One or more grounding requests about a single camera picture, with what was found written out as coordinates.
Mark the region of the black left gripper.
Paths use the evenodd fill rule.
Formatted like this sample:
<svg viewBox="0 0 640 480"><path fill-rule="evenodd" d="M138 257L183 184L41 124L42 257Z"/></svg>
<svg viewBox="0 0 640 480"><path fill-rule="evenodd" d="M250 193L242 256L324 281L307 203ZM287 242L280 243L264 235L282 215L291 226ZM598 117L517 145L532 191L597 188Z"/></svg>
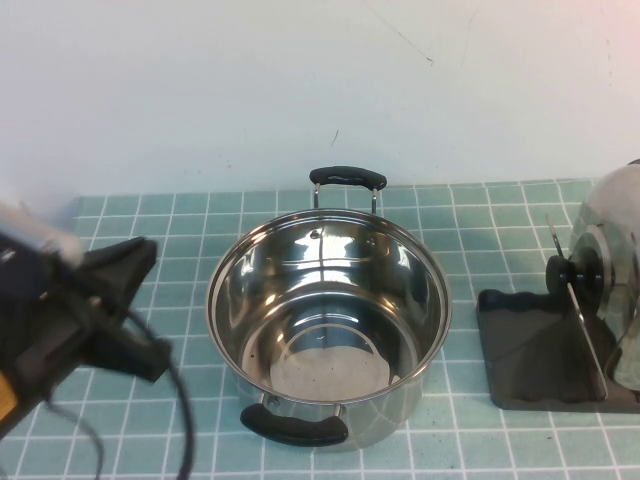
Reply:
<svg viewBox="0 0 640 480"><path fill-rule="evenodd" d="M13 326L13 376L43 384L72 365L157 381L171 347L123 327L128 308L157 259L158 244L136 237L89 251L82 272L65 271L42 299L20 305Z"/></svg>

